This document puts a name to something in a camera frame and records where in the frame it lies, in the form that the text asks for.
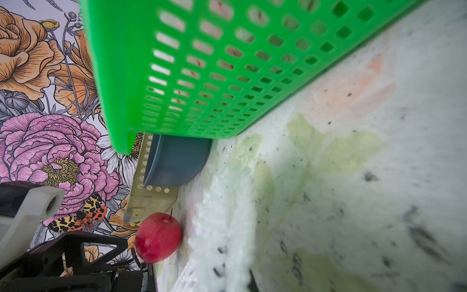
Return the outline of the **bare red apple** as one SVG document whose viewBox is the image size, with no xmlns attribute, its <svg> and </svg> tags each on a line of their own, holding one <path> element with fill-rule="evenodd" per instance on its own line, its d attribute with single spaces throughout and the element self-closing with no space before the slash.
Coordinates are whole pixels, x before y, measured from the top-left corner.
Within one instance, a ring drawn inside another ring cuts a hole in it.
<svg viewBox="0 0 467 292">
<path fill-rule="evenodd" d="M 171 256 L 182 241 L 182 227 L 170 213 L 157 212 L 147 217 L 136 232 L 135 248 L 140 258 L 150 264 Z"/>
</svg>

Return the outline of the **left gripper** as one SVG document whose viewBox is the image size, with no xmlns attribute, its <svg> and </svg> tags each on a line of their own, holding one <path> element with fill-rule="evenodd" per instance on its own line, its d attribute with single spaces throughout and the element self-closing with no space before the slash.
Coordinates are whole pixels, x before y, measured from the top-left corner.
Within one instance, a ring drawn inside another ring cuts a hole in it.
<svg viewBox="0 0 467 292">
<path fill-rule="evenodd" d="M 93 261 L 85 247 L 111 245 L 114 248 Z M 100 236 L 83 231 L 66 232 L 32 249 L 24 265 L 1 269 L 2 292 L 110 292 L 115 266 L 109 264 L 128 248 L 124 238 Z M 78 275 L 62 276 L 66 270 Z"/>
</svg>

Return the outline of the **white foam net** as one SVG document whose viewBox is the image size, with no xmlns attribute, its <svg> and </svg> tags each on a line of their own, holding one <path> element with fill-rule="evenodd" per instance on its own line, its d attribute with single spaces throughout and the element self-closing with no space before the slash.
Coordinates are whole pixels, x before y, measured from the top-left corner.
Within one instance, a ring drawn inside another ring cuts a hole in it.
<svg viewBox="0 0 467 292">
<path fill-rule="evenodd" d="M 249 169 L 216 174 L 192 219 L 190 255 L 174 292 L 248 292 L 255 259 L 257 211 Z"/>
</svg>

